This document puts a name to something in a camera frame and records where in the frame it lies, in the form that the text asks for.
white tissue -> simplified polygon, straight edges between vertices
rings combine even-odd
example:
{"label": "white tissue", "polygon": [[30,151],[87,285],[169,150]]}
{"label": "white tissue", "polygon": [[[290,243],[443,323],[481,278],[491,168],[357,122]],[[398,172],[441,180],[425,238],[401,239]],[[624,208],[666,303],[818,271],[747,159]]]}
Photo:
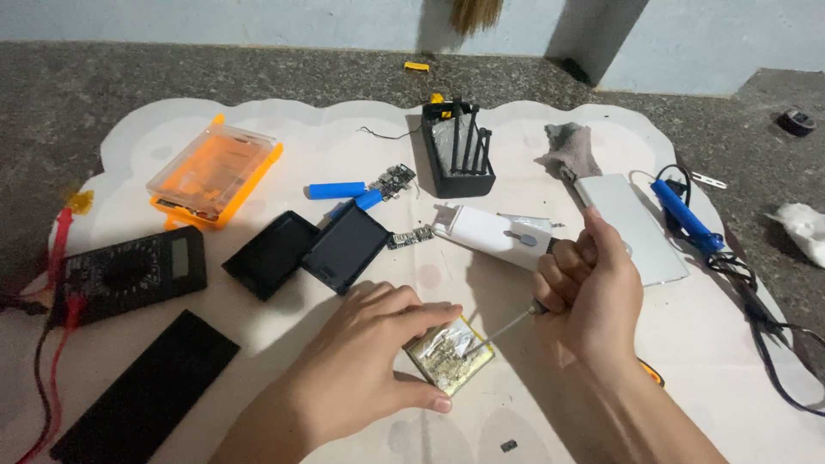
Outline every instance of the white tissue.
{"label": "white tissue", "polygon": [[785,203],[775,215],[767,216],[781,222],[796,246],[825,268],[825,215],[802,203]]}

blue battery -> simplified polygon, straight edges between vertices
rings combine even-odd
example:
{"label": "blue battery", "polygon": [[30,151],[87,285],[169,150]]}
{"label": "blue battery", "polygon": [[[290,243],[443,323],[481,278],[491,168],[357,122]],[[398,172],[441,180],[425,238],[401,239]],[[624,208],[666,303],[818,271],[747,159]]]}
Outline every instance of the blue battery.
{"label": "blue battery", "polygon": [[[356,205],[364,211],[369,210],[371,207],[381,203],[384,198],[381,196],[381,190],[376,188],[368,191],[367,193],[359,196],[356,198]],[[339,206],[338,208],[332,210],[329,213],[330,218],[334,218],[338,215],[338,212],[343,208],[343,205]]]}
{"label": "blue battery", "polygon": [[309,199],[355,198],[364,192],[366,184],[363,182],[314,183],[309,186]]}

transparent plastic lid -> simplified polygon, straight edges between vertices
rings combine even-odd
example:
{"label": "transparent plastic lid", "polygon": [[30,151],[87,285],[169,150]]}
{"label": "transparent plastic lid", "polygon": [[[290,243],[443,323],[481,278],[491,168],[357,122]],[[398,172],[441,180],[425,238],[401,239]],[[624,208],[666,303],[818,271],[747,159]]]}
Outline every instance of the transparent plastic lid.
{"label": "transparent plastic lid", "polygon": [[149,181],[146,190],[167,206],[183,206],[216,220],[275,146],[272,137],[213,123]]}

hand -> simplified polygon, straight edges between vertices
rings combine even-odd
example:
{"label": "hand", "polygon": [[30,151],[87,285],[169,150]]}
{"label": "hand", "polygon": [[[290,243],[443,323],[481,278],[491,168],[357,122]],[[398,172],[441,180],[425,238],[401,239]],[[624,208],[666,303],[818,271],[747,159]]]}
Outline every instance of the hand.
{"label": "hand", "polygon": [[450,412],[450,397],[438,388],[396,380],[393,360],[410,339],[460,315],[460,305],[424,305],[409,286],[353,290],[295,363],[243,411],[212,461],[299,462],[404,408]]}
{"label": "hand", "polygon": [[533,296],[550,312],[536,317],[542,350],[562,367],[571,353],[590,368],[635,361],[642,283],[619,233],[595,207],[577,242],[561,240],[539,259]]}

circuit board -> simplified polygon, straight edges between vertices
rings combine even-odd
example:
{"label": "circuit board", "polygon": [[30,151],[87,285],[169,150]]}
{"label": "circuit board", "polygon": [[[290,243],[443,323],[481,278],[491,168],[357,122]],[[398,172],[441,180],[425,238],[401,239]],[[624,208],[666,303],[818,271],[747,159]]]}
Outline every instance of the circuit board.
{"label": "circuit board", "polygon": [[424,242],[433,237],[435,237],[435,235],[432,233],[432,229],[429,225],[425,225],[406,234],[393,234],[393,237],[389,239],[389,243],[387,243],[387,248],[400,249],[412,244],[417,244],[418,242]]}
{"label": "circuit board", "polygon": [[412,169],[399,164],[387,169],[386,173],[381,174],[378,180],[371,183],[367,188],[370,190],[377,188],[381,191],[381,198],[387,201],[390,198],[398,198],[401,189],[408,190],[410,188],[409,183],[414,178],[415,172]]}

